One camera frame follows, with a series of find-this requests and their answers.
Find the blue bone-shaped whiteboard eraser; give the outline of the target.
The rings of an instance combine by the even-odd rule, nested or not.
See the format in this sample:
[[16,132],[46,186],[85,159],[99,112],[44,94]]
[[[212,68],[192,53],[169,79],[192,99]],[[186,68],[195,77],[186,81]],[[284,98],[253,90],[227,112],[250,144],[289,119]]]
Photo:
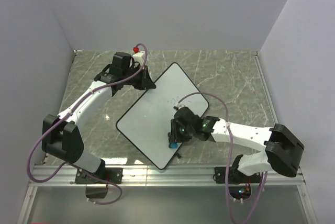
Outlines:
[[169,143],[169,148],[176,149],[176,148],[178,148],[178,144],[177,143]]

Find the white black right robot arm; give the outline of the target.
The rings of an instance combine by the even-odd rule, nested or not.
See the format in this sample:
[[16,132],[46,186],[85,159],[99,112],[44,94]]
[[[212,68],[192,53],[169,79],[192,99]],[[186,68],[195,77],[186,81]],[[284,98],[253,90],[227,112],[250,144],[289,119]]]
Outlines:
[[169,148],[196,138],[200,141],[226,142],[256,150],[255,154],[239,155],[228,164],[229,184],[258,183],[261,173],[274,171],[285,177],[296,177],[304,145],[284,125],[251,127],[225,119],[194,114],[188,107],[177,109],[167,134]]

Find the white whiteboard black frame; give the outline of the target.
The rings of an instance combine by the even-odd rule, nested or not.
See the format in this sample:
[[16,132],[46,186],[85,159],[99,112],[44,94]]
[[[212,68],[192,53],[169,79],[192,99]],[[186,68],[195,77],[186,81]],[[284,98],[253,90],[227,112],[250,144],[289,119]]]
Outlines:
[[209,102],[176,62],[156,79],[155,85],[155,89],[145,91],[121,116],[116,128],[153,165],[163,170],[178,150],[169,148],[168,139],[175,104],[181,101],[194,114],[202,116]]

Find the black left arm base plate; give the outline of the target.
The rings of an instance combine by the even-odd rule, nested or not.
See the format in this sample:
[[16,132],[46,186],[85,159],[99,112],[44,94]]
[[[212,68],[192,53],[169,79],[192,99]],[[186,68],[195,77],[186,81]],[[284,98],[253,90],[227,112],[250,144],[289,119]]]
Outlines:
[[89,177],[84,170],[77,170],[75,184],[101,184],[102,182],[97,180],[97,178],[114,184],[120,184],[122,181],[123,169],[120,167],[106,167],[100,172],[88,172],[88,174],[94,178]]

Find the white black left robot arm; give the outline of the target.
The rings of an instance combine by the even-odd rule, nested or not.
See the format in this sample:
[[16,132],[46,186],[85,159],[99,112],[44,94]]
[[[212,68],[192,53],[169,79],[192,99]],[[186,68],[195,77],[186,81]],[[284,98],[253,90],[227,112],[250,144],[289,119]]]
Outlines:
[[148,54],[134,47],[134,54],[116,52],[112,62],[95,77],[86,92],[68,109],[43,120],[42,150],[87,172],[93,183],[107,179],[105,161],[85,150],[81,135],[91,116],[125,85],[146,91],[155,89],[146,61]]

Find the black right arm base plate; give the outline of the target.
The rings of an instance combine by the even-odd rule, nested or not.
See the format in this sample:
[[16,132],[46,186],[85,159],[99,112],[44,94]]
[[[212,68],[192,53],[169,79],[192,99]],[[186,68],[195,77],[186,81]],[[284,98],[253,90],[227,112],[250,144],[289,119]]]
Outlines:
[[[237,169],[230,168],[228,173],[228,183],[232,185],[246,184],[246,183],[260,183],[260,174],[253,174],[251,176],[246,176]],[[226,180],[226,167],[217,166],[214,168],[213,180],[216,184],[224,184]]]

